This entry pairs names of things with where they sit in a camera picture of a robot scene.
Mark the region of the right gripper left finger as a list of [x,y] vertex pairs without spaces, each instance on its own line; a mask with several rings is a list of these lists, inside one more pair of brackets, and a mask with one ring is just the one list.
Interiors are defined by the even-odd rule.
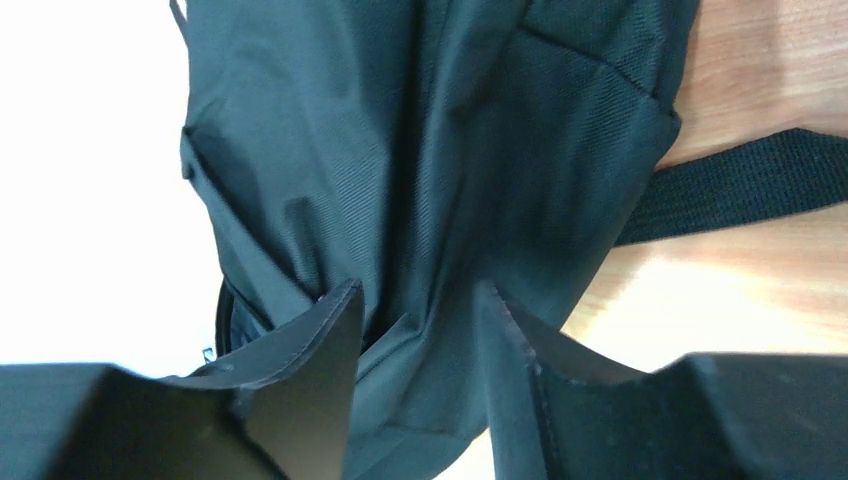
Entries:
[[347,281],[194,373],[1,369],[5,479],[339,479],[363,292]]

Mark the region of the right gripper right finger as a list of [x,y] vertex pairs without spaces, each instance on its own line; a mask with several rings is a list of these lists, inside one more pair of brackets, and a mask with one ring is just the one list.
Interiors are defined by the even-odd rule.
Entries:
[[487,283],[475,331],[499,479],[843,479],[843,356],[688,354],[653,373]]

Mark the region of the black student backpack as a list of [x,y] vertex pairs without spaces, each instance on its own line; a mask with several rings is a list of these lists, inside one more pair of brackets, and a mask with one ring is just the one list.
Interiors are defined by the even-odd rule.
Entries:
[[560,332],[614,247],[845,200],[846,139],[807,129],[657,169],[697,8],[172,2],[219,356],[359,282],[341,478],[431,479],[490,432],[480,284]]

